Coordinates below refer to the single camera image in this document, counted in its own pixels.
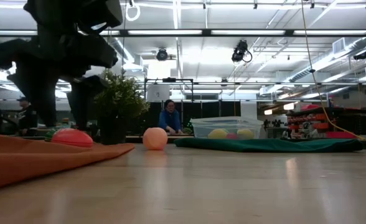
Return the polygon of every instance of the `orange mat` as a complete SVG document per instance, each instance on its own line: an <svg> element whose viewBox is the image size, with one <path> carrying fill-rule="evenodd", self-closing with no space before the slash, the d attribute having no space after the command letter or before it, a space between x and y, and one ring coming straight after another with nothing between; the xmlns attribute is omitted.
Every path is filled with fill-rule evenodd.
<svg viewBox="0 0 366 224"><path fill-rule="evenodd" d="M134 144L95 144L92 148L83 148L0 135L0 187L112 159L132 149Z"/></svg>

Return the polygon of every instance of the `blue shirt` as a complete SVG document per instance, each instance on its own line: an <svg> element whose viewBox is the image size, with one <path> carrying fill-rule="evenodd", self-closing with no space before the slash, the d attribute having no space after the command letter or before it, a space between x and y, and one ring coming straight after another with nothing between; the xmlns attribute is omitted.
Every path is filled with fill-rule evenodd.
<svg viewBox="0 0 366 224"><path fill-rule="evenodd" d="M161 111L159 114L158 126L162 129L166 129L166 126L173 128L173 130L178 131L181 129L181 121L179 119L179 112L176 110L173 113L167 110Z"/></svg>

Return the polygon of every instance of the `green leaves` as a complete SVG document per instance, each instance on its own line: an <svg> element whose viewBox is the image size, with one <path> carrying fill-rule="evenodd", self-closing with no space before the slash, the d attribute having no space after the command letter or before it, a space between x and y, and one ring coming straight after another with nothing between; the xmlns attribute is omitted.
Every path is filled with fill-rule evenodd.
<svg viewBox="0 0 366 224"><path fill-rule="evenodd" d="M109 87L95 97L98 117L135 118L148 110L149 104L141 98L143 93L134 78L116 75L110 69L100 76Z"/></svg>

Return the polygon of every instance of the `ball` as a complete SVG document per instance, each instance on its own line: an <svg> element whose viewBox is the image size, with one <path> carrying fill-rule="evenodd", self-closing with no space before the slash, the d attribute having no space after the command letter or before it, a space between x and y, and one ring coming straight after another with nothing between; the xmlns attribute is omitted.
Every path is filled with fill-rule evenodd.
<svg viewBox="0 0 366 224"><path fill-rule="evenodd" d="M54 133L52 142L78 147L92 147L93 139L83 131L73 128L63 128Z"/></svg>
<svg viewBox="0 0 366 224"><path fill-rule="evenodd" d="M242 139L242 140L249 140L249 139L253 139L255 137L253 132L247 128L239 129L237 131L237 135L238 135L238 138Z"/></svg>
<svg viewBox="0 0 366 224"><path fill-rule="evenodd" d="M238 139L238 135L236 133L228 133L227 139Z"/></svg>
<svg viewBox="0 0 366 224"><path fill-rule="evenodd" d="M168 135L162 128L149 128L143 134L143 144L150 150L164 150Z"/></svg>
<svg viewBox="0 0 366 224"><path fill-rule="evenodd" d="M226 139L228 132L225 129L214 129L208 134L209 139Z"/></svg>

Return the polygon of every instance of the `plant pot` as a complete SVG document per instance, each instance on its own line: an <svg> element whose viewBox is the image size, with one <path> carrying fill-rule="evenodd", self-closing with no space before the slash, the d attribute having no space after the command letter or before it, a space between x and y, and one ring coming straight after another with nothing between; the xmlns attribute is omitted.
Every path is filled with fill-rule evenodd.
<svg viewBox="0 0 366 224"><path fill-rule="evenodd" d="M98 120L100 141L104 145L125 143L127 122L123 119L102 118Z"/></svg>

